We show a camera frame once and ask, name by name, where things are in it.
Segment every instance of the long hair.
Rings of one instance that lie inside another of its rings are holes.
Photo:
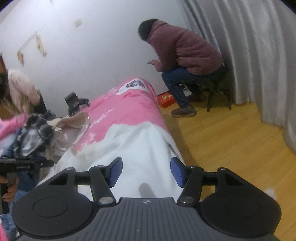
[[[148,19],[144,22],[141,22],[139,28],[138,28],[138,33],[140,35],[140,38],[142,40],[144,40],[145,42],[147,42],[148,40],[148,36],[150,34],[150,31],[151,31],[151,27],[152,25],[157,21],[158,19],[156,18],[151,18],[151,19]]]
[[[7,89],[7,74],[0,74],[0,101],[4,98]]]

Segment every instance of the brown shoe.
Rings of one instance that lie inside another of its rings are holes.
[[[172,117],[191,117],[196,115],[196,110],[191,105],[188,105],[185,108],[177,108],[172,110]]]
[[[204,102],[207,99],[203,94],[196,95],[193,93],[187,96],[187,98],[189,101],[192,101],[192,102]]]

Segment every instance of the white sheet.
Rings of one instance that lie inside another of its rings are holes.
[[[182,188],[170,172],[170,159],[174,156],[183,161],[172,136],[162,128],[150,122],[137,126],[114,124],[102,141],[86,145],[78,152],[70,148],[45,180],[67,167],[87,171],[96,165],[107,166],[121,157],[123,171],[111,189],[117,201],[121,197],[173,197],[176,201]],[[78,191],[92,200],[89,187],[79,186]]]

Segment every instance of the gray curtain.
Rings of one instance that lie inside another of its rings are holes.
[[[296,150],[296,14],[280,0],[181,0],[191,30],[222,53],[236,104],[284,128]]]

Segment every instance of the yellow wood floor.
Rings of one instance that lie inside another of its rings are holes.
[[[173,118],[177,104],[162,109],[167,126],[187,165],[215,172],[227,167],[261,190],[274,189],[282,218],[275,235],[282,241],[296,240],[296,159],[286,146],[283,131],[263,124],[257,106],[224,103],[207,112],[196,103],[197,115]],[[214,192],[203,188],[202,199]]]

